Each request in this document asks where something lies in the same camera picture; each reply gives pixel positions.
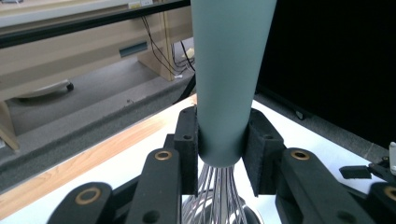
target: whisk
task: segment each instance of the whisk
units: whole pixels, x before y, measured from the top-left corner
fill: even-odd
[[[198,179],[198,196],[190,196],[182,207],[182,223],[262,223],[257,213],[239,197],[233,166],[215,168],[207,164]]]

